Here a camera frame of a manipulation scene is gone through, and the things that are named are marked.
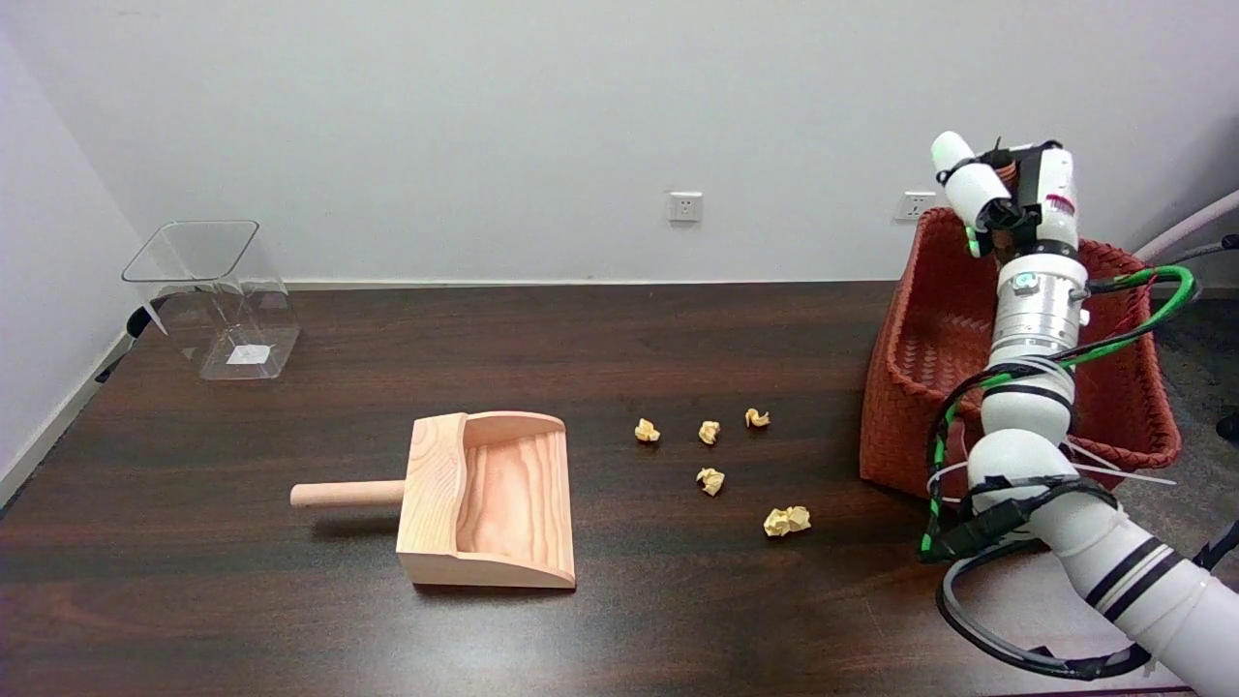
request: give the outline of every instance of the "baseboard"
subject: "baseboard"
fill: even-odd
[[[727,282],[867,282],[871,280],[895,279],[715,279],[715,280],[668,280],[668,279],[597,279],[597,277],[569,277],[555,280],[538,279],[506,279],[506,280],[441,280],[441,279],[392,279],[392,280],[341,280],[341,279],[312,279],[299,277],[285,280],[284,285],[289,290],[400,290],[415,287],[503,287],[512,285],[721,285]]]
[[[21,485],[26,483],[31,473],[35,472],[35,468],[43,462],[43,458],[47,457],[47,453],[56,446],[61,436],[68,431],[73,420],[82,412],[87,402],[99,391],[100,385],[94,381],[94,378],[103,373],[103,369],[110,366],[113,361],[124,357],[133,342],[133,338],[128,333],[121,332],[112,343],[108,353],[95,365],[94,370],[83,376],[82,385],[57,406],[47,421],[43,422],[38,433],[30,439],[26,448],[14,459],[9,469],[0,477],[0,508],[9,505],[14,494],[21,489]]]

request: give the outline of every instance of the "transparent bin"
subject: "transparent bin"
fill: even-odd
[[[276,378],[301,332],[254,220],[167,223],[120,277],[203,380]]]

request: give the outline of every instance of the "wooden table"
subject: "wooden table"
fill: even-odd
[[[856,478],[887,282],[299,292],[271,383],[199,381],[147,331],[0,521],[11,695],[1010,695],[934,610],[922,501]],[[20,396],[5,396],[20,399]],[[773,425],[746,432],[748,407]],[[567,425],[575,593],[425,588],[396,517],[299,482],[401,477],[413,421]],[[663,432],[633,439],[639,417]],[[717,447],[696,438],[724,425]],[[727,475],[711,499],[703,467]],[[762,534],[772,508],[813,529]],[[965,594],[1023,645],[1124,645],[1052,557]],[[1165,670],[1104,687],[1173,685]]]

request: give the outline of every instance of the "red woven basket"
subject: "red woven basket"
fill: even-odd
[[[929,422],[947,395],[985,369],[996,302],[997,267],[974,259],[964,246],[964,227],[949,208],[921,217],[912,255],[873,347],[865,385],[861,421],[861,479],[926,496],[926,438]],[[1109,277],[1144,266],[1126,251],[1082,240],[1080,262],[1089,277]],[[1110,334],[1126,317],[1149,318],[1147,292],[1123,291],[1085,300],[1092,321],[1080,343]],[[1182,441],[1151,334],[1125,350],[1079,366],[1077,420],[1072,441],[1132,472],[1163,468],[1178,456]],[[980,401],[970,395],[959,417],[966,444],[981,436]],[[963,461],[965,438],[952,432],[950,461]],[[948,475],[948,495],[963,489],[963,472]],[[1099,478],[1114,487],[1116,478]]]

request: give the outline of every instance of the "wooden dustpan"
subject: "wooden dustpan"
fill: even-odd
[[[405,479],[299,484],[294,508],[400,506],[413,583],[575,588],[564,422],[527,412],[413,425]]]

